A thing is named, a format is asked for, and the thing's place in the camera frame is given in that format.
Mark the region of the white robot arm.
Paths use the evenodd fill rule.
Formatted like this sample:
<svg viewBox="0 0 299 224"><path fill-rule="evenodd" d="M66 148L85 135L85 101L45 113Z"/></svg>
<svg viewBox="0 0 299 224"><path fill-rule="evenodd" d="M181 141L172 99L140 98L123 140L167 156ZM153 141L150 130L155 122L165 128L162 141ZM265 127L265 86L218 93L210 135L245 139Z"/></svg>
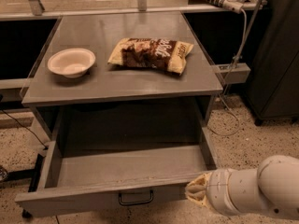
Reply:
<svg viewBox="0 0 299 224"><path fill-rule="evenodd" d="M185 188L188 200L223 216L299 219L299 160L275 155L255 169L217 169Z"/></svg>

